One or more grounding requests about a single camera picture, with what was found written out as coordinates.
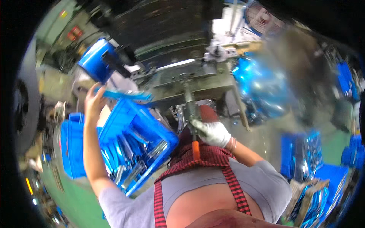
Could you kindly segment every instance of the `bare hand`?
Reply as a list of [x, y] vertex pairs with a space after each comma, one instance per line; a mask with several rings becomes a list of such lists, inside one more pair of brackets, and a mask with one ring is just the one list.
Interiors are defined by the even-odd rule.
[[85, 99], [85, 123], [96, 124], [99, 120], [100, 112], [107, 103], [107, 98], [103, 97], [105, 87], [102, 86], [94, 95], [96, 87], [100, 86], [100, 82], [96, 83], [89, 89]]

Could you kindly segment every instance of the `red striped apron strap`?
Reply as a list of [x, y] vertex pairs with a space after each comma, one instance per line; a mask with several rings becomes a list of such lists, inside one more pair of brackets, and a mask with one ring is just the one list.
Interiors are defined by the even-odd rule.
[[154, 214], [155, 214], [155, 227], [166, 228], [164, 208], [162, 205], [161, 181], [155, 182]]
[[249, 205], [247, 203], [245, 194], [243, 193], [241, 186], [237, 180], [236, 175], [233, 173], [232, 169], [229, 166], [222, 168], [223, 175], [226, 178], [229, 188], [236, 200], [238, 210], [247, 215], [251, 215], [251, 211]]

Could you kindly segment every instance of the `worker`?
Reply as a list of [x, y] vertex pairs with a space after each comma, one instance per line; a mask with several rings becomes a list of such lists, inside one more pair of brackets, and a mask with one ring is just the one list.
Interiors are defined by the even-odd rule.
[[191, 122], [200, 131], [200, 159], [193, 159], [192, 137], [184, 130], [170, 168], [136, 199], [126, 197], [109, 179], [100, 153], [96, 124], [106, 100], [104, 87], [92, 93], [96, 86], [85, 100], [84, 166], [112, 228], [241, 227], [234, 224], [245, 221], [271, 227], [278, 221], [291, 199], [290, 185], [232, 137], [207, 105], [200, 106], [202, 122]]

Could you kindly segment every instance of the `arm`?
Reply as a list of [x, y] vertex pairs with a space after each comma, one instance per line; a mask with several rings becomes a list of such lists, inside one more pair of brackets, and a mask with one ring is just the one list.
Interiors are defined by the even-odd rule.
[[227, 143], [226, 149], [236, 157], [239, 163], [242, 163], [247, 167], [251, 167], [255, 165], [256, 162], [264, 160], [260, 155], [245, 147], [233, 137], [231, 137], [230, 141]]
[[202, 123], [198, 120], [192, 120], [191, 124], [200, 130], [199, 137], [203, 142], [211, 146], [218, 146], [228, 149], [239, 163], [248, 167], [253, 166], [256, 162], [264, 160], [260, 155], [248, 149], [239, 143], [221, 122]]
[[87, 178], [96, 195], [99, 197], [101, 190], [104, 188], [116, 188], [116, 185], [109, 179], [105, 168], [104, 160], [100, 153], [99, 140], [96, 131], [96, 123], [99, 119], [100, 111], [106, 103], [102, 98], [105, 88], [99, 89], [94, 96], [93, 91], [96, 86], [93, 85], [85, 99], [85, 125], [84, 125], [84, 167]]

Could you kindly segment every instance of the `blue cylinder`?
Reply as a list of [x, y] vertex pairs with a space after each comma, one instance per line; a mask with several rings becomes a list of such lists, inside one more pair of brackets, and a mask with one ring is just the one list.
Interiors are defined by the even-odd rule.
[[114, 49], [115, 47], [106, 39], [100, 39], [85, 54], [83, 54], [78, 65], [81, 66], [95, 81], [105, 84], [113, 73], [113, 70], [109, 69], [108, 64], [101, 59], [101, 56], [108, 51], [110, 54], [115, 56], [116, 59], [119, 59]]

